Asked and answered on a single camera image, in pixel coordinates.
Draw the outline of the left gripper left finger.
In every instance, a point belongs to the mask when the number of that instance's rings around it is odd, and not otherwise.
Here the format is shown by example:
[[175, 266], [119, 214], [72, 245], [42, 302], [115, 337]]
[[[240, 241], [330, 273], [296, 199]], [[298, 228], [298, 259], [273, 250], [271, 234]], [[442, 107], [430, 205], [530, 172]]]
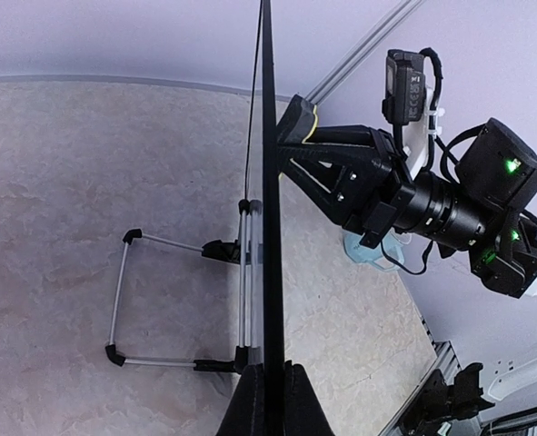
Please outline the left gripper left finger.
[[264, 367], [245, 367], [228, 405], [217, 436], [260, 436], [264, 434]]

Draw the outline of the white whiteboard black frame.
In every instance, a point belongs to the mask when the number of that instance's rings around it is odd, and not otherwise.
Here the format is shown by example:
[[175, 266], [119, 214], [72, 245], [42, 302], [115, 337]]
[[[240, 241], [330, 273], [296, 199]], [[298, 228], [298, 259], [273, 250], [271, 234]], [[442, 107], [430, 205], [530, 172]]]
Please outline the white whiteboard black frame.
[[271, 3], [259, 3], [246, 198], [251, 213], [252, 346], [264, 367], [264, 433], [284, 435], [283, 273]]

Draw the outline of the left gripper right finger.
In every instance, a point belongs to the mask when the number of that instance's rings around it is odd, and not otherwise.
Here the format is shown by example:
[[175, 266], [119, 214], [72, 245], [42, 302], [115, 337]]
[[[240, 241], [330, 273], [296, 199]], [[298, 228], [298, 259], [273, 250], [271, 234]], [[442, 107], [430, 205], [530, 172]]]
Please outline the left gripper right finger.
[[301, 364], [288, 361], [284, 372], [284, 434], [333, 436], [305, 368]]

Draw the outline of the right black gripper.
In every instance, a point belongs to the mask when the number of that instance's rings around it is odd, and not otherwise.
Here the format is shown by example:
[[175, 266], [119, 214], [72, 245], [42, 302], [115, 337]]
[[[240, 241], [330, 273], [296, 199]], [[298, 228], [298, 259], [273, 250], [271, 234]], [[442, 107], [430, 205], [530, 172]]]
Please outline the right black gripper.
[[[415, 195], [393, 137], [364, 125], [317, 127], [277, 141], [280, 171], [335, 225], [377, 247]], [[351, 169], [346, 164], [361, 164]]]

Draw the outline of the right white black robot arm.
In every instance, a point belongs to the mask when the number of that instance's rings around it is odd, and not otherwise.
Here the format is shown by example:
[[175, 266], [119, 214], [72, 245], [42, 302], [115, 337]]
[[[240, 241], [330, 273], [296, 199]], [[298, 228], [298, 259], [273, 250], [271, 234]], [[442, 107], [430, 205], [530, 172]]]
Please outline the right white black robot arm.
[[497, 119], [460, 134], [471, 146], [454, 173], [411, 174], [402, 129], [276, 127], [279, 168], [334, 224], [381, 248], [390, 231], [425, 237], [444, 258], [469, 255], [490, 291], [520, 297], [537, 277], [537, 155]]

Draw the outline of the yellow black whiteboard eraser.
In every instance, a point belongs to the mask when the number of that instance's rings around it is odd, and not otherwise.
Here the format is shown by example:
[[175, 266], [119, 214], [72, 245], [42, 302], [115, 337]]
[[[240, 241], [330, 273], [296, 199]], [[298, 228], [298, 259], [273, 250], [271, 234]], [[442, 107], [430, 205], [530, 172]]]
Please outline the yellow black whiteboard eraser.
[[277, 143], [303, 144], [313, 135], [317, 125], [316, 105], [296, 94], [276, 126]]

